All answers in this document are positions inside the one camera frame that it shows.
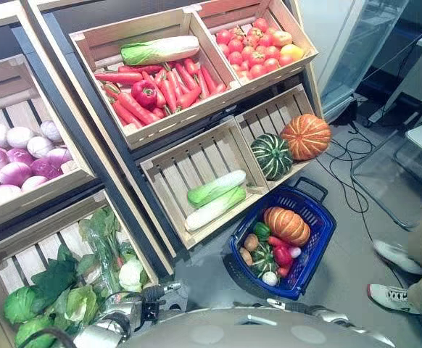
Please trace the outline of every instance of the cabbage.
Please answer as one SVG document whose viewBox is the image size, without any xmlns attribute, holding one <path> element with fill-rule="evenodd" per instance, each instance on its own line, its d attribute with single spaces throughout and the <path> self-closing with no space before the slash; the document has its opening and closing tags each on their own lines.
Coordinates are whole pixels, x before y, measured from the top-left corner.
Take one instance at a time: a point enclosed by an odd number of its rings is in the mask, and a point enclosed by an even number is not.
<svg viewBox="0 0 422 348">
<path fill-rule="evenodd" d="M 16 333 L 16 347 L 19 347 L 30 335 L 34 334 L 35 332 L 53 325 L 53 319 L 46 316 L 36 317 L 29 320 L 27 323 L 22 324 Z M 48 348 L 53 344 L 54 340 L 55 338 L 53 336 L 45 334 L 29 342 L 25 348 Z"/>
<path fill-rule="evenodd" d="M 11 324 L 24 323 L 34 318 L 37 313 L 32 311 L 32 302 L 36 297 L 36 292 L 29 286 L 24 286 L 13 291 L 5 299 L 3 311 L 5 318 Z"/>
</svg>

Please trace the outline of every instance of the sneaker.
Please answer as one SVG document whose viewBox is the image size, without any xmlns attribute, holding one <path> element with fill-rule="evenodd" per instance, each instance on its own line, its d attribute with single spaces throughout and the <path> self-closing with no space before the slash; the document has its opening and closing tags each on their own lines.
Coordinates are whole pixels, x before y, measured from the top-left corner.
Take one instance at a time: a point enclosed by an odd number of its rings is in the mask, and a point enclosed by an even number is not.
<svg viewBox="0 0 422 348">
<path fill-rule="evenodd" d="M 398 266 L 408 273 L 422 276 L 422 266 L 410 259 L 403 248 L 387 244 L 383 241 L 374 241 L 373 248 L 376 250 L 376 253 L 386 261 Z"/>
<path fill-rule="evenodd" d="M 419 312 L 407 301 L 407 290 L 394 286 L 368 285 L 368 296 L 379 305 L 390 310 L 400 310 L 410 314 Z"/>
</svg>

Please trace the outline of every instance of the gray floor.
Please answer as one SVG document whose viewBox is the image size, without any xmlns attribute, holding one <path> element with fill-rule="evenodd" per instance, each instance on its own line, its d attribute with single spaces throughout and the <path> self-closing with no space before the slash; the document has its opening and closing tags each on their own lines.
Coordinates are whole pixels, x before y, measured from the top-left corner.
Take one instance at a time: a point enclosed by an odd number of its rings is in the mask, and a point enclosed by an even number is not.
<svg viewBox="0 0 422 348">
<path fill-rule="evenodd" d="M 375 144 L 389 132 L 387 129 L 360 129 Z M 349 130 L 349 127 L 335 128 L 335 139 L 345 144 L 353 137 L 348 133 Z M 365 151 L 367 147 L 357 145 L 354 149 Z M 329 151 L 335 153 L 336 149 L 331 147 Z M 320 161 L 328 164 L 330 157 L 323 155 Z M 349 163 L 337 162 L 334 169 L 342 180 L 350 182 Z M 373 253 L 361 215 L 347 207 L 341 186 L 316 161 L 309 164 L 301 175 L 328 189 L 324 204 L 336 218 L 337 228 L 305 295 L 299 301 L 347 313 L 354 324 L 382 332 L 396 347 L 422 347 L 422 318 L 387 311 L 367 297 L 368 283 L 393 286 L 399 286 L 399 283 L 393 272 Z M 294 184 L 296 179 L 297 176 L 288 183 Z M 348 192 L 348 195 L 351 203 L 357 206 L 354 194 Z M 371 199 L 368 201 L 370 209 L 365 219 L 372 238 L 405 246 L 408 232 L 393 223 Z M 189 304 L 192 307 L 230 307 L 234 302 L 249 305 L 264 302 L 264 299 L 258 299 L 236 285 L 223 265 L 229 236 L 239 221 L 217 231 L 210 241 L 195 247 L 189 258 L 178 261 L 175 278 L 181 280 L 188 289 Z"/>
</svg>

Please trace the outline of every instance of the pumpkin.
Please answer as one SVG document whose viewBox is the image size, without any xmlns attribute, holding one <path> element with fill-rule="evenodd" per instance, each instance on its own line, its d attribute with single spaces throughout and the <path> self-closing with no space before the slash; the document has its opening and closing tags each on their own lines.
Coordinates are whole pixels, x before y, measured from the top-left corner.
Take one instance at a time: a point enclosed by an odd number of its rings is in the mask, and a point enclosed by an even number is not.
<svg viewBox="0 0 422 348">
<path fill-rule="evenodd" d="M 281 207 L 270 207 L 264 211 L 264 222 L 272 234 L 283 241 L 301 247 L 310 237 L 310 227 L 297 213 Z"/>
<path fill-rule="evenodd" d="M 327 150 L 332 132 L 324 120 L 304 114 L 292 119 L 282 130 L 281 137 L 289 142 L 293 158 L 304 161 Z"/>
<path fill-rule="evenodd" d="M 291 169 L 293 158 L 287 142 L 280 136 L 262 134 L 252 142 L 251 148 L 269 181 L 281 179 Z"/>
</svg>

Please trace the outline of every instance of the fake vegetable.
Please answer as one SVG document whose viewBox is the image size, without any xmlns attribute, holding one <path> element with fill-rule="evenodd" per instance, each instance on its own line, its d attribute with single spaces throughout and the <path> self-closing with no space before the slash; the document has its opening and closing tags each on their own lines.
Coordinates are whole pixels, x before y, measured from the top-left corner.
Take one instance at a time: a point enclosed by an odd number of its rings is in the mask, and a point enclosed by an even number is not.
<svg viewBox="0 0 422 348">
<path fill-rule="evenodd" d="M 245 182 L 246 177 L 247 174 L 243 170 L 235 170 L 209 183 L 193 188 L 187 192 L 187 199 L 193 207 L 200 208 L 225 192 L 241 185 Z"/>
<path fill-rule="evenodd" d="M 215 218 L 220 217 L 227 210 L 243 201 L 246 195 L 246 191 L 240 186 L 227 191 L 222 196 L 219 196 L 217 199 L 214 199 L 210 203 L 191 213 L 186 218 L 186 230 L 195 231 L 207 223 L 210 223 Z"/>
<path fill-rule="evenodd" d="M 195 36 L 176 36 L 121 47 L 126 65 L 150 65 L 191 57 L 199 51 Z"/>
</svg>

